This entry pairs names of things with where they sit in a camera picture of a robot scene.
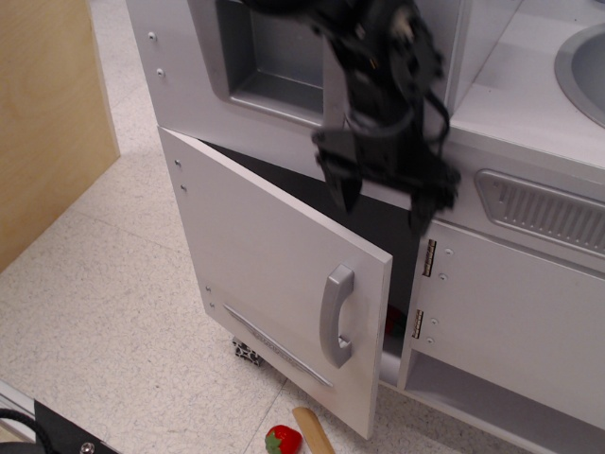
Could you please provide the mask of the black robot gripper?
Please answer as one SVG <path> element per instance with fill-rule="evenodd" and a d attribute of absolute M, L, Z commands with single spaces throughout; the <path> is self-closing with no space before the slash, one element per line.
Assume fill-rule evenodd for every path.
<path fill-rule="evenodd" d="M 411 196 L 409 227 L 414 235 L 424 235 L 435 215 L 458 195 L 459 172 L 412 129 L 387 135 L 317 130 L 312 142 L 329 193 L 347 213 L 362 183 L 372 181 Z"/>

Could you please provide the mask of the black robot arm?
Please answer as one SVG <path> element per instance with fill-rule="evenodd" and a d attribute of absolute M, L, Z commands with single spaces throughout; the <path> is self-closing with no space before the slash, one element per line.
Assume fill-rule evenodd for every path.
<path fill-rule="evenodd" d="M 432 90 L 443 56 L 412 1 L 249 1 L 251 10 L 308 25 L 345 77 L 346 128 L 312 135 L 337 206 L 351 211 L 365 181 L 409 195 L 409 227 L 424 235 L 454 206 L 459 172 L 442 158 L 450 114 Z"/>

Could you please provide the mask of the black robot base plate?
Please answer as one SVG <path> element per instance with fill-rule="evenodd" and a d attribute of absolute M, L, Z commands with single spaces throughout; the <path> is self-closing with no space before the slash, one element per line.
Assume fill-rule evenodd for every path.
<path fill-rule="evenodd" d="M 44 404 L 34 400 L 35 418 L 15 410 L 2 410 L 1 420 L 9 419 L 31 428 L 36 441 L 1 442 L 2 453 L 96 453 L 116 454 L 112 446 L 77 426 Z"/>

